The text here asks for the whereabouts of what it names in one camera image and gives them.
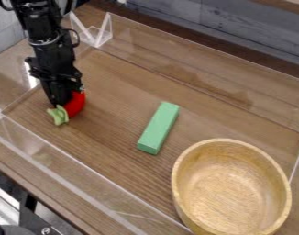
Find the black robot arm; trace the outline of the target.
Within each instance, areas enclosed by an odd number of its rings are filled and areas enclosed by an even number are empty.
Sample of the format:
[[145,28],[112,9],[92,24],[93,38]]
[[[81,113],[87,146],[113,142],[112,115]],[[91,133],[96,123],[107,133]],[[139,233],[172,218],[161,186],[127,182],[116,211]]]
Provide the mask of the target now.
[[75,67],[75,48],[69,32],[61,26],[63,15],[55,0],[9,0],[11,10],[28,34],[35,56],[24,61],[31,75],[40,80],[44,93],[53,105],[63,106],[72,93],[83,88],[83,73]]

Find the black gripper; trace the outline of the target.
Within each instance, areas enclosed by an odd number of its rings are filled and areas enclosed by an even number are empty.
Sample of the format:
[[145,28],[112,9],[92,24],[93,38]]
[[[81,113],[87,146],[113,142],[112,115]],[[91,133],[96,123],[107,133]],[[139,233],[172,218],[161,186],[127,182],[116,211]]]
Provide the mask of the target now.
[[83,90],[83,73],[75,67],[75,56],[27,57],[24,61],[31,75],[40,80],[52,105],[64,105],[72,98],[72,92]]

